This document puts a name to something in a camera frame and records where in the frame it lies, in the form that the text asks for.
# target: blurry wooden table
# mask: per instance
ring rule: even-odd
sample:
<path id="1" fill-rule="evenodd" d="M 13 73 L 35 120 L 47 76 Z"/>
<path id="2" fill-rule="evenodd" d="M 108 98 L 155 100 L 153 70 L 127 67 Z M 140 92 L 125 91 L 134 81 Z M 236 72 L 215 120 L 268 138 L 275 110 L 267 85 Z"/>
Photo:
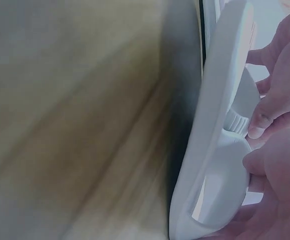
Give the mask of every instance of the blurry wooden table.
<path id="1" fill-rule="evenodd" d="M 199 66 L 191 1 L 0 0 L 0 240 L 168 239 Z"/>

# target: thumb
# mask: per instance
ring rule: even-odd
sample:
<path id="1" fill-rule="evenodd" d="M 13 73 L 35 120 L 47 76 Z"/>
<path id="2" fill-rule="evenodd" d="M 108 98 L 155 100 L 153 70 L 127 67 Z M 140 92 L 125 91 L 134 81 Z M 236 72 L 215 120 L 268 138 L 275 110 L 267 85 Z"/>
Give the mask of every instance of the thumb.
<path id="1" fill-rule="evenodd" d="M 289 112 L 288 105 L 288 99 L 285 96 L 277 96 L 269 91 L 255 108 L 249 125 L 248 137 L 260 138 L 276 118 Z"/>

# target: white plastic casing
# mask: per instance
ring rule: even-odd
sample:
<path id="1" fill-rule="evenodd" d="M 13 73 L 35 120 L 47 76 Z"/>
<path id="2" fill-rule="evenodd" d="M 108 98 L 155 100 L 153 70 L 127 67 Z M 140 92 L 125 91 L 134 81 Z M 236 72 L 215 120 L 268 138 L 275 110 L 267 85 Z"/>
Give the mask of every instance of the white plastic casing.
<path id="1" fill-rule="evenodd" d="M 170 206 L 170 240 L 212 234 L 234 217 L 249 184 L 242 160 L 250 117 L 260 101 L 245 69 L 253 7 L 233 0 L 221 13 L 205 63 L 187 150 Z"/>

